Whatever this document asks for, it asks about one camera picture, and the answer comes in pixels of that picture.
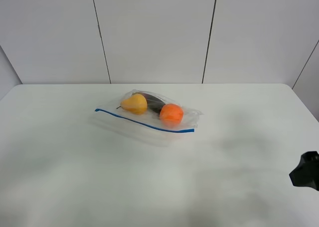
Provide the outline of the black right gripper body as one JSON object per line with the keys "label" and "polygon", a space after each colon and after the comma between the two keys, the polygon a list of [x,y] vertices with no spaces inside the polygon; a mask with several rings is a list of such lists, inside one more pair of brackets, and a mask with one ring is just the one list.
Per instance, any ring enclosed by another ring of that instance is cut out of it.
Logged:
{"label": "black right gripper body", "polygon": [[290,172],[289,177],[295,187],[319,189],[319,154],[317,151],[305,152],[299,164]]}

